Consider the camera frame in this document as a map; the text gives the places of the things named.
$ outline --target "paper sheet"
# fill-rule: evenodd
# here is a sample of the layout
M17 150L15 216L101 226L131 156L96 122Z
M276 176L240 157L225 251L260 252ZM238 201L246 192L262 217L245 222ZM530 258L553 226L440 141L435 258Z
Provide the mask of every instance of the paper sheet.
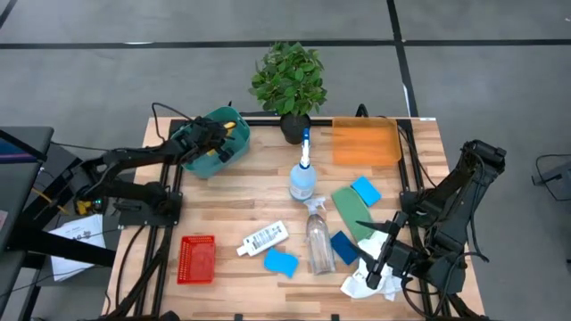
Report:
M102 232L103 216L101 214L76 219L65 223L62 227L50 231L53 235L59 235L68 239L75 239L83 243L105 248L105 240L101 234ZM77 262L71 259L52 256L52 269L54 271L54 281L56 282L70 278L92 266L93 264L91 263Z

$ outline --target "orange translucent tray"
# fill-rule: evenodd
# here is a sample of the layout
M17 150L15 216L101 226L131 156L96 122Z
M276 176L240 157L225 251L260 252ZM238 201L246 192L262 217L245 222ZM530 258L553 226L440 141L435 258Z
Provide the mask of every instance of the orange translucent tray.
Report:
M395 119L333 118L335 165L393 166L401 157Z

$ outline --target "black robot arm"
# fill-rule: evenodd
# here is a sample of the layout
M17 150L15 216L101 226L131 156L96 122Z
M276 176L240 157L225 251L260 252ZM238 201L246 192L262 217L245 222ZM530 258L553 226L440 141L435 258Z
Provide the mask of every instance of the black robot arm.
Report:
M461 292L467 267L465 245L468 240L468 223L474 221L474 212L488 186L505 168L506 152L475 140L462 147L456 168L436 188L410 193L401 198L402 211L385 223L358 222L385 233L387 239L378 258L374 259L353 245L367 263L367 286L376 289L385 264L393 274L407 277L412 274L426 280L436 289L450 296ZM398 233L408 223L426 230L424 247L414 248L397 240ZM476 254L486 259L476 247ZM469 309L458 296L451 298L453 306Z
M124 201L115 205L121 210L120 225L168 226L178 221L182 198L170 193L159 182L145 185L117 178L126 169L166 163L178 165L193 162L209 151L216 151L222 162L234 154L222 145L234 122L217 122L206 118L188 121L170 139L145 148L119 148L92 160L85 160L71 173L70 188L78 201L116 197Z

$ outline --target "red plastic basket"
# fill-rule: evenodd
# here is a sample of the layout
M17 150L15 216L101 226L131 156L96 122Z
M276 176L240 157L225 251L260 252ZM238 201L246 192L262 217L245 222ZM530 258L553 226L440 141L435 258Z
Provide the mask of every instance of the red plastic basket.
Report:
M216 244L213 235L183 236L177 284L209 284L214 278Z

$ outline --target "clear spray bottle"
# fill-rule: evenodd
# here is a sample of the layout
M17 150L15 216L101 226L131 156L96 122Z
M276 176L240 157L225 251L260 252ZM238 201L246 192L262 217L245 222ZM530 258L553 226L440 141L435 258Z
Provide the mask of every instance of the clear spray bottle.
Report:
M307 219L307 242L310 250L311 270L314 275L335 272L335 258L331 238L325 220L318 214L318 207L325 209L325 197L309 199L305 204L310 211Z

